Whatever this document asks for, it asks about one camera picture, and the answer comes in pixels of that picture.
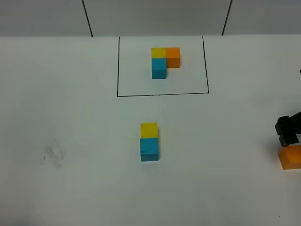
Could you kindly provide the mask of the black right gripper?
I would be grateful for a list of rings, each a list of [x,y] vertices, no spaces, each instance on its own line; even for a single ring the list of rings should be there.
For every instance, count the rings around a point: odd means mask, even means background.
[[[301,112],[293,116],[278,118],[275,125],[281,146],[289,146],[299,143],[298,135],[301,133]]]

